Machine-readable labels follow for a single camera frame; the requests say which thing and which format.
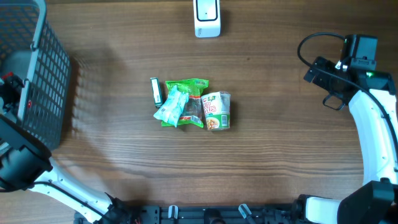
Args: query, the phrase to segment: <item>white device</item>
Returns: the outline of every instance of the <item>white device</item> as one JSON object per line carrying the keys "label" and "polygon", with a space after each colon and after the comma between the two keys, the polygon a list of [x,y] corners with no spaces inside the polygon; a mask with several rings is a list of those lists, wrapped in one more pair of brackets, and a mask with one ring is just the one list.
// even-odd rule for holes
{"label": "white device", "polygon": [[220,0],[193,0],[195,35],[199,38],[221,34]]}

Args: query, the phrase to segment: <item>wooden table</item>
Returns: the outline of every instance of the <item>wooden table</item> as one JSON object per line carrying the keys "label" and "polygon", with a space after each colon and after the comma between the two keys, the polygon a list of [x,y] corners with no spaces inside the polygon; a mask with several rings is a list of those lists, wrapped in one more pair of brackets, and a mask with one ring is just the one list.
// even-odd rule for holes
{"label": "wooden table", "polygon": [[[303,80],[308,68],[296,49],[314,32],[376,35],[377,68],[397,74],[396,2],[223,0],[215,39],[195,37],[191,1],[55,4],[65,2],[76,1],[48,6],[73,59],[65,133],[53,156],[82,182],[161,205],[343,199],[361,186],[355,123],[347,108],[322,105],[327,92]],[[341,46],[319,37],[303,55],[338,60]],[[231,129],[160,127],[150,77],[204,78],[205,93],[230,92]],[[0,196],[0,223],[72,223],[73,213],[32,192]]]}

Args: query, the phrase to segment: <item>instant noodle cup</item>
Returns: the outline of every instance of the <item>instant noodle cup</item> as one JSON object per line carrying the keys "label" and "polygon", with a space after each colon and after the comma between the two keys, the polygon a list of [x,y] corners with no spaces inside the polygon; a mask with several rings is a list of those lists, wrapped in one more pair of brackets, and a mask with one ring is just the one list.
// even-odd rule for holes
{"label": "instant noodle cup", "polygon": [[219,131],[230,126],[231,95],[219,91],[202,96],[201,102],[205,112],[207,130]]}

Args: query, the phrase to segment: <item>black clamp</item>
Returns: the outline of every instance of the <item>black clamp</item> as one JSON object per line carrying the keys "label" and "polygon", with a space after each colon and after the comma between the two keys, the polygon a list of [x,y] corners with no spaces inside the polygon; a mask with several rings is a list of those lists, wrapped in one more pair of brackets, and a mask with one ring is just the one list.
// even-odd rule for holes
{"label": "black clamp", "polygon": [[[329,105],[326,104],[326,102],[327,102],[328,100],[330,100],[330,98],[331,98],[332,96],[334,96],[334,97],[336,97],[336,98],[338,98],[338,99],[341,100],[341,104],[340,104],[339,107],[334,108],[334,107],[329,106]],[[344,106],[346,105],[346,104],[344,103],[344,101],[343,101],[340,97],[338,97],[336,94],[334,94],[334,93],[329,93],[329,95],[327,95],[327,96],[325,97],[325,99],[323,99],[322,103],[323,103],[324,106],[329,107],[329,108],[331,108],[331,109],[333,109],[333,110],[337,110],[337,111],[343,109]]]}
{"label": "black clamp", "polygon": [[178,207],[176,205],[169,206],[169,220],[173,221],[173,224],[177,223],[178,220]]}
{"label": "black clamp", "polygon": [[248,224],[256,224],[252,217],[252,213],[246,204],[241,204],[238,207],[239,212],[241,213],[242,217],[247,221]]}

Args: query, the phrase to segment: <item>black cable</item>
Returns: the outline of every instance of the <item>black cable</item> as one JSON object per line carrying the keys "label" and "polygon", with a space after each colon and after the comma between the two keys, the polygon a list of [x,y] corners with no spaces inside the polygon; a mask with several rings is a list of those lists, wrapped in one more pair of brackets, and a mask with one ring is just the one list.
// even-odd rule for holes
{"label": "black cable", "polygon": [[398,140],[397,140],[397,135],[396,135],[394,126],[392,125],[391,118],[390,118],[389,114],[388,114],[387,111],[384,109],[383,105],[381,105],[381,103],[379,102],[379,100],[377,100],[377,98],[374,97],[372,93],[370,93],[369,91],[365,90],[363,87],[359,86],[358,84],[356,84],[356,83],[354,83],[354,82],[351,82],[351,81],[349,81],[349,80],[347,80],[347,79],[345,79],[345,78],[339,77],[339,76],[337,76],[337,75],[335,75],[335,74],[332,74],[332,73],[323,71],[323,70],[321,70],[321,69],[319,69],[319,68],[317,68],[317,67],[313,67],[313,65],[312,65],[311,63],[309,63],[308,61],[306,61],[306,60],[301,56],[300,51],[301,51],[302,45],[303,45],[307,40],[311,39],[312,37],[317,37],[317,36],[320,36],[320,35],[329,35],[329,36],[332,36],[332,37],[337,37],[337,38],[340,38],[340,39],[342,39],[342,40],[345,40],[345,38],[344,38],[342,35],[335,34],[335,33],[330,33],[330,32],[319,32],[319,33],[311,34],[311,35],[309,35],[308,37],[304,38],[304,39],[301,41],[301,43],[298,45],[298,48],[297,48],[297,56],[298,56],[298,58],[299,58],[304,64],[306,64],[308,67],[310,67],[311,69],[318,70],[319,72],[322,72],[322,73],[324,73],[324,74],[326,74],[326,75],[329,75],[329,76],[331,76],[331,77],[333,77],[333,78],[337,78],[337,79],[339,79],[339,80],[341,80],[341,81],[344,81],[344,82],[346,82],[346,83],[348,83],[348,84],[350,84],[350,85],[356,87],[357,89],[361,90],[361,91],[364,92],[365,94],[367,94],[368,97],[370,97],[370,99],[372,99],[373,102],[375,102],[375,104],[377,105],[377,107],[379,107],[379,109],[380,109],[380,111],[381,111],[381,113],[382,113],[382,115],[383,115],[383,118],[386,119],[387,125],[388,125],[388,127],[389,127],[389,129],[390,129],[392,141],[394,142],[394,148],[395,148],[395,150],[396,150],[396,155],[398,156]]}

